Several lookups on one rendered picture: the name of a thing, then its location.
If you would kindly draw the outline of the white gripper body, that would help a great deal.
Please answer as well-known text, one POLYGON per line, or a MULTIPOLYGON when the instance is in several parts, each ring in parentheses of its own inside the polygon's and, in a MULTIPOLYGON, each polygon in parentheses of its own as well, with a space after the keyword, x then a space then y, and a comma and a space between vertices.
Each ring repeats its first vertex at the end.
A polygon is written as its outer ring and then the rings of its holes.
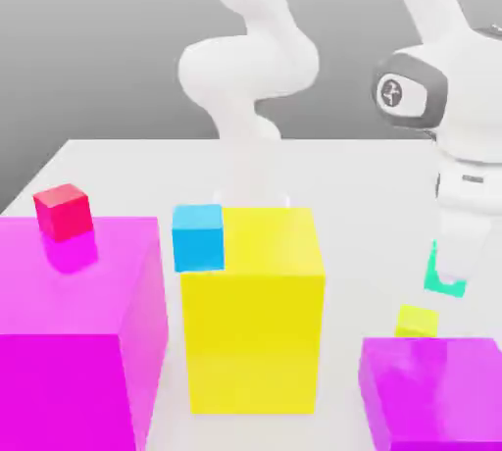
POLYGON ((502 220, 502 163, 440 160, 436 202, 442 221, 502 220))

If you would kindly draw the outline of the small green cube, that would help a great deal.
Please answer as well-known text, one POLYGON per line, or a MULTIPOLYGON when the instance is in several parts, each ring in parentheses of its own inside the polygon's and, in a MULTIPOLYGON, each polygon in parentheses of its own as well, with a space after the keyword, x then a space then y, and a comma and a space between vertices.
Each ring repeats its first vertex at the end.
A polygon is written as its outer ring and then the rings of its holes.
POLYGON ((424 289, 436 293, 462 298, 466 291, 466 282, 456 280, 453 283, 443 283, 436 271, 436 241, 433 240, 427 261, 424 289))

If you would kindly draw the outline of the small yellow cube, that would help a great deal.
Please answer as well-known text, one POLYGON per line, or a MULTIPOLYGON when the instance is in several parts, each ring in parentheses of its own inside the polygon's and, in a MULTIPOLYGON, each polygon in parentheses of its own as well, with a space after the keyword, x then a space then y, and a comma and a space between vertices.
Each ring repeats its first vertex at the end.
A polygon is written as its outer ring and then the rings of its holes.
POLYGON ((411 305, 399 309, 396 337, 436 337, 439 314, 436 311, 411 305))

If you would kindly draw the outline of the small blue cube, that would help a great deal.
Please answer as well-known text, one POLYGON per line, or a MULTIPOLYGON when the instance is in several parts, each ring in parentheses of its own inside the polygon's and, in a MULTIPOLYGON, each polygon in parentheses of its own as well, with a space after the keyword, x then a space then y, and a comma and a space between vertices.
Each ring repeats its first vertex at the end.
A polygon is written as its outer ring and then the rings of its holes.
POLYGON ((222 206, 175 206, 172 240, 176 272, 223 270, 225 246, 222 206))

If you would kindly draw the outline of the small red cube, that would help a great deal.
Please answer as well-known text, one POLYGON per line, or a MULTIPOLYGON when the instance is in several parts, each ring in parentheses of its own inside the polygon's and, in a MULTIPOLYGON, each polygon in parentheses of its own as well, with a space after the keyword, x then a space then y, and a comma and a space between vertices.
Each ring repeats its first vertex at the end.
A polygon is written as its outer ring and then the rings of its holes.
POLYGON ((33 195, 40 230, 61 242, 93 230, 88 196, 66 183, 33 195))

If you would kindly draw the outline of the large purple box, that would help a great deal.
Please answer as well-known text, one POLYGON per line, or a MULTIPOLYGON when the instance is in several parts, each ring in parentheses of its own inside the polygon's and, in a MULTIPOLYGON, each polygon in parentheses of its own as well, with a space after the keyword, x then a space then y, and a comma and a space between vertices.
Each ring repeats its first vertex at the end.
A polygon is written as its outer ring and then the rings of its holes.
POLYGON ((502 451, 491 338, 366 337, 358 381, 375 451, 502 451))

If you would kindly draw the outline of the large yellow box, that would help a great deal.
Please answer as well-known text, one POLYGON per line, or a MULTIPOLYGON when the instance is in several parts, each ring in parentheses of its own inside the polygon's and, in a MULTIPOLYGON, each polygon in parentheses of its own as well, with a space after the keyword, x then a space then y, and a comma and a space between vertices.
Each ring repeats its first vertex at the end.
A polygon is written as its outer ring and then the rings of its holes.
POLYGON ((225 267, 180 277, 197 415, 316 407, 326 272, 309 208, 225 208, 225 267))

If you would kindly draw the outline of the large magenta box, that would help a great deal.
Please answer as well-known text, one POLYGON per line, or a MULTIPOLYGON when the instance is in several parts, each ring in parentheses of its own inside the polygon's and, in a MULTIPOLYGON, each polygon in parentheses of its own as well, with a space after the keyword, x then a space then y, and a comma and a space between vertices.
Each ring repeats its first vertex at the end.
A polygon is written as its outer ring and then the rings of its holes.
POLYGON ((156 219, 0 218, 0 451, 145 451, 168 341, 156 219))

